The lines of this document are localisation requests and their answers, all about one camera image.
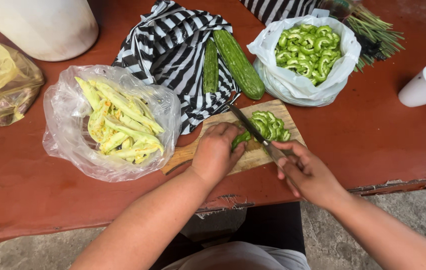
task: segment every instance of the hand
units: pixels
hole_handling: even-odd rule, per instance
[[[214,187],[219,183],[245,152],[246,142],[231,152],[231,142],[238,134],[238,126],[224,122],[210,126],[199,140],[191,169],[207,184]]]
[[[336,205],[338,200],[349,198],[350,194],[337,181],[328,167],[298,141],[272,142],[278,149],[293,150],[294,156],[279,160],[282,170],[278,169],[278,178],[287,181],[293,194],[326,210]]]

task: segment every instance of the wooden cutting board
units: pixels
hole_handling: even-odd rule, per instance
[[[305,144],[303,138],[300,135],[300,132],[297,129],[297,126],[291,119],[290,114],[288,113],[287,108],[283,104],[281,100],[273,100],[264,103],[259,103],[250,107],[244,107],[241,111],[246,115],[246,117],[251,117],[254,111],[270,111],[272,112],[276,118],[282,119],[285,122],[285,129],[289,129],[291,133],[290,140],[297,139],[300,143]],[[193,156],[195,155],[196,147],[198,146],[199,139],[203,136],[204,132],[213,125],[216,125],[221,122],[238,122],[239,120],[232,112],[216,114],[210,116],[206,120],[203,121],[203,127],[201,132],[199,133],[198,138],[192,142],[191,144],[184,147],[176,147],[174,149],[174,154],[168,161],[168,163],[161,169],[163,174],[169,174],[174,169],[179,166],[188,163],[193,160]],[[266,163],[271,163],[273,160],[268,156],[261,144],[255,142],[253,138],[248,142],[246,147],[245,154],[240,158],[236,166],[232,169],[232,171],[228,174],[234,174],[238,172],[242,172],[245,170],[249,170]]]

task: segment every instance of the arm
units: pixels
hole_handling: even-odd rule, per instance
[[[293,193],[330,212],[383,269],[426,269],[426,238],[370,202],[351,195],[327,166],[297,141],[277,143],[298,157],[280,161]]]
[[[149,269],[245,150],[231,153],[237,126],[221,123],[200,139],[191,167],[133,202],[70,269]]]

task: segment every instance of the black and white striped plastic bag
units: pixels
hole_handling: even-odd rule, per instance
[[[233,32],[220,15],[158,0],[130,30],[112,65],[126,68],[146,84],[173,90],[181,101],[181,134],[188,134],[211,115],[227,111],[225,104],[240,95],[219,54],[219,89],[203,94],[206,40],[219,29]],[[228,101],[232,91],[236,93]]]
[[[265,25],[272,21],[310,15],[322,0],[240,0]]]

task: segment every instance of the table surface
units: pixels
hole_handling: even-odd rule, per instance
[[[187,9],[222,15],[233,25],[235,38],[253,62],[255,57],[246,45],[265,26],[240,1],[177,2]],[[69,161],[48,156],[42,146],[44,91],[70,65],[111,64],[140,14],[148,13],[153,3],[91,3],[100,25],[94,46],[68,61],[35,61],[46,79],[38,99],[23,120],[0,127],[0,241],[109,224],[131,202],[189,166],[167,176],[156,171],[135,181],[112,184],[84,175]],[[426,179],[426,105],[405,107],[396,96],[426,65],[426,0],[370,0],[366,6],[393,23],[396,31],[405,32],[402,44],[406,51],[375,63],[374,68],[365,67],[364,74],[353,73],[331,105],[305,108],[287,104],[306,145],[347,189]],[[11,43],[1,34],[0,42]],[[272,99],[265,94],[256,102]],[[241,95],[237,104],[245,107],[253,101]],[[189,144],[199,131],[181,136],[178,145]],[[276,167],[270,163],[225,178],[200,211],[292,200],[296,198],[276,179]]]

